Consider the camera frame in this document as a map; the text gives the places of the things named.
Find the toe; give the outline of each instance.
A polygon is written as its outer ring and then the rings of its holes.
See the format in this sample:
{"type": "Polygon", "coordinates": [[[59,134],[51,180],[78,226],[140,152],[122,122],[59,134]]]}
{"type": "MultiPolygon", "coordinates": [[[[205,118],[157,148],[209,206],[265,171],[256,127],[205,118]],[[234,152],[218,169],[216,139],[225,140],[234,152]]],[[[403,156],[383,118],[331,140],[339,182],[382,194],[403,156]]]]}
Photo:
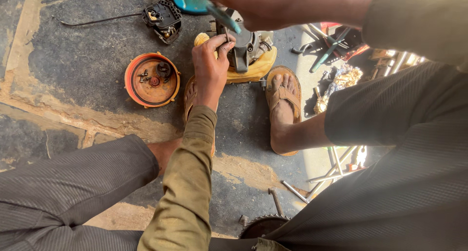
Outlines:
{"type": "Polygon", "coordinates": [[[272,80],[272,91],[278,90],[282,82],[283,81],[281,80],[281,75],[280,74],[275,75],[272,80]]]}
{"type": "Polygon", "coordinates": [[[288,87],[288,82],[289,82],[289,74],[284,74],[282,85],[283,85],[284,87],[288,87]]]}
{"type": "Polygon", "coordinates": [[[291,93],[294,91],[294,77],[292,76],[289,77],[287,89],[291,93]]]}

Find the leather sandal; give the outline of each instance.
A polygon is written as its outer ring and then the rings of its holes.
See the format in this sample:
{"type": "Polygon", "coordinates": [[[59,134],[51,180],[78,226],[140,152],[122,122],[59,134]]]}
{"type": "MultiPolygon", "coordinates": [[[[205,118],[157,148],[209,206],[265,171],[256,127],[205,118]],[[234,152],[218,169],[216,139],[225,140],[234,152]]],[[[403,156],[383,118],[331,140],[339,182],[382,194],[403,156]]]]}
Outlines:
{"type": "MultiPolygon", "coordinates": [[[[291,69],[285,66],[276,66],[272,68],[270,72],[268,73],[268,76],[266,78],[266,84],[267,86],[266,86],[265,94],[266,94],[266,100],[268,102],[268,106],[270,108],[270,122],[272,121],[272,111],[281,99],[287,99],[294,106],[293,124],[301,122],[302,120],[302,117],[301,117],[301,84],[299,83],[299,80],[297,76],[295,75],[295,73],[291,69]],[[278,90],[276,91],[272,90],[273,89],[272,80],[278,74],[280,74],[281,76],[283,76],[284,74],[289,74],[289,76],[293,76],[294,87],[296,89],[296,95],[293,95],[291,92],[289,92],[283,86],[283,84],[281,84],[278,90]]],[[[293,152],[288,152],[288,153],[284,153],[280,155],[291,156],[291,155],[295,155],[298,152],[299,151],[296,150],[293,152]]]]}
{"type": "MultiPolygon", "coordinates": [[[[189,90],[189,87],[193,82],[195,82],[195,75],[190,77],[189,81],[187,82],[187,85],[185,86],[185,90],[184,90],[184,97],[187,95],[187,91],[189,90]]],[[[184,126],[187,124],[187,121],[189,120],[189,114],[193,107],[193,99],[196,96],[196,88],[194,89],[194,91],[195,93],[189,99],[187,99],[187,101],[184,102],[184,117],[182,118],[182,120],[184,121],[184,126]]],[[[213,136],[213,146],[211,147],[211,158],[214,157],[214,152],[216,150],[216,147],[214,146],[214,139],[215,139],[215,136],[213,136]]]]}

